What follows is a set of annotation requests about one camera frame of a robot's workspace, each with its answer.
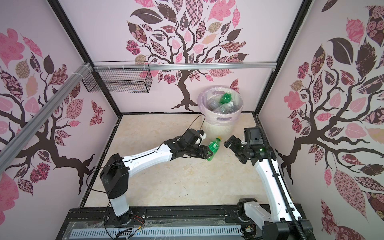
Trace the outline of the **green soda bottle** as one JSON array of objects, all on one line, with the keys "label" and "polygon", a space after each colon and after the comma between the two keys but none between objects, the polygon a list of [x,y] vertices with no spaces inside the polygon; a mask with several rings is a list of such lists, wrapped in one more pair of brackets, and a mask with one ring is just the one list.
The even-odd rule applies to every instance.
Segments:
[{"label": "green soda bottle", "polygon": [[230,93],[224,93],[222,97],[220,98],[220,104],[224,105],[232,101],[232,94]]},{"label": "green soda bottle", "polygon": [[210,154],[209,154],[209,157],[207,158],[209,162],[214,158],[215,154],[218,152],[220,148],[220,143],[221,143],[221,138],[216,138],[215,140],[209,143]]}]

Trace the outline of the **clear bottle white cap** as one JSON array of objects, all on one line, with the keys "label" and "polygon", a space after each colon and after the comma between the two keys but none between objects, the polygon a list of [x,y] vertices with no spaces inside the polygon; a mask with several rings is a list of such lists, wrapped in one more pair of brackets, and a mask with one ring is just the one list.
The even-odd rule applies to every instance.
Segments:
[{"label": "clear bottle white cap", "polygon": [[214,112],[217,113],[217,114],[226,115],[231,110],[233,105],[234,105],[233,102],[228,102],[228,103],[223,104],[220,107],[216,108],[214,110]]}]

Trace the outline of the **clear bottle green label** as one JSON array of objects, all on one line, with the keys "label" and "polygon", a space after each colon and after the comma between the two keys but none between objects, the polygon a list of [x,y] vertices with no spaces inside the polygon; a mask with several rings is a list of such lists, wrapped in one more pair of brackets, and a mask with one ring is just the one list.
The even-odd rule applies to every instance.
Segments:
[{"label": "clear bottle green label", "polygon": [[210,111],[214,111],[221,106],[220,98],[211,98],[209,99],[207,104],[208,104],[208,109]]}]

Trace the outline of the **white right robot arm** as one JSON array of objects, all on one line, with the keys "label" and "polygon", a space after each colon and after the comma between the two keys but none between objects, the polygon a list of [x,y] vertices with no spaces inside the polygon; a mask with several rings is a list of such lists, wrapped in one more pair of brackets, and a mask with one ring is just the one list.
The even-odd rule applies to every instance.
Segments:
[{"label": "white right robot arm", "polygon": [[251,162],[259,174],[269,201],[269,210],[259,203],[242,203],[245,216],[261,229],[264,240],[312,240],[313,226],[293,203],[279,170],[277,157],[260,126],[246,128],[244,139],[229,137],[224,146],[242,163]]}]

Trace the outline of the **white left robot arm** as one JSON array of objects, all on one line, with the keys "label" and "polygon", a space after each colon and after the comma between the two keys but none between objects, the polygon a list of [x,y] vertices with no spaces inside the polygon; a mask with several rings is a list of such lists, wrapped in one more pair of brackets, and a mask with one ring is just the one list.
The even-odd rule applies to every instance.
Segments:
[{"label": "white left robot arm", "polygon": [[100,179],[116,217],[130,215],[126,197],[129,179],[155,165],[184,157],[207,160],[214,155],[208,146],[203,130],[187,129],[181,136],[165,140],[160,146],[136,155],[122,157],[114,154],[101,170]]}]

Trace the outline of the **white ribbed waste bin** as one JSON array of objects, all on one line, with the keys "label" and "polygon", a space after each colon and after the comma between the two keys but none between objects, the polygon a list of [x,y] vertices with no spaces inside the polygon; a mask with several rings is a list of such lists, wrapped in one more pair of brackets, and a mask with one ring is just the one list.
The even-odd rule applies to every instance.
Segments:
[{"label": "white ribbed waste bin", "polygon": [[204,122],[203,130],[207,134],[208,140],[220,138],[225,141],[232,135],[235,124],[236,122],[229,122],[225,124],[211,124],[209,122]]}]

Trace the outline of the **pink plastic bin liner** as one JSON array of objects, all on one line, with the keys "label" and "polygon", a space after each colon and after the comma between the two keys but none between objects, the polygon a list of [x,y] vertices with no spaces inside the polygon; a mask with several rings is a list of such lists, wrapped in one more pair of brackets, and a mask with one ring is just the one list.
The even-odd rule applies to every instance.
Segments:
[{"label": "pink plastic bin liner", "polygon": [[211,125],[233,125],[244,106],[241,95],[224,86],[210,87],[199,94],[198,107]]}]

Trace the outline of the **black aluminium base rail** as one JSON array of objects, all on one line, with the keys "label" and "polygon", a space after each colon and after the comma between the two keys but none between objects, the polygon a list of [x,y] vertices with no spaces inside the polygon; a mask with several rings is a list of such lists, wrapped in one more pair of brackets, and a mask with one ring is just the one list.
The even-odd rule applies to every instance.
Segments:
[{"label": "black aluminium base rail", "polygon": [[117,217],[111,207],[70,209],[64,223],[99,222],[106,226],[141,225],[159,221],[223,220],[225,223],[245,224],[251,221],[238,205],[130,207],[129,213]]}]

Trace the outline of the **silver aluminium rail back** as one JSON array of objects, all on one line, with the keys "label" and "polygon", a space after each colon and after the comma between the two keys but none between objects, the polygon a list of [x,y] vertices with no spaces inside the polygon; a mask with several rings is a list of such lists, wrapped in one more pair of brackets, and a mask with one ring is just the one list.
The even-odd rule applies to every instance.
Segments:
[{"label": "silver aluminium rail back", "polygon": [[112,65],[106,62],[104,65],[96,65],[94,70],[148,70],[148,71],[173,71],[173,70],[213,70],[213,69],[275,69],[276,62],[242,62],[242,63],[198,63],[198,64],[142,64]]}]

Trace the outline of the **silver aluminium rail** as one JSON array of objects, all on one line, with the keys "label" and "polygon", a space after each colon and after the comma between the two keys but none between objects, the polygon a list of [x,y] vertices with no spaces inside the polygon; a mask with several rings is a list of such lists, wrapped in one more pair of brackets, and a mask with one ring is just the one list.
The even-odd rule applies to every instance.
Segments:
[{"label": "silver aluminium rail", "polygon": [[23,127],[8,143],[1,152],[1,173],[16,158],[19,152],[27,145],[31,138],[38,132],[45,121],[53,114],[55,109],[62,103],[70,91],[92,70],[89,63],[83,63],[54,94],[49,101],[39,110],[37,114]]},{"label": "silver aluminium rail", "polygon": [[242,63],[198,63],[198,64],[142,64],[112,65],[106,62],[104,65],[96,65],[94,70],[148,70],[148,71],[173,71],[173,70],[213,70],[213,69],[275,69],[276,62],[242,62]]}]

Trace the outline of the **silver aluminium rail left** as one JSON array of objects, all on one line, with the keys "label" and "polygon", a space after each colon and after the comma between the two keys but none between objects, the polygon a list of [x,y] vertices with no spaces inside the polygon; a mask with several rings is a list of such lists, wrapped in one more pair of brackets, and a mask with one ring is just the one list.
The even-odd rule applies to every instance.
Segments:
[{"label": "silver aluminium rail left", "polygon": [[92,70],[89,63],[83,63],[54,94],[49,101],[39,110],[37,114],[23,127],[8,143],[1,152],[1,173],[16,158],[19,152],[27,145],[31,138],[38,132],[45,121],[53,114],[55,109],[62,103],[70,91]]}]

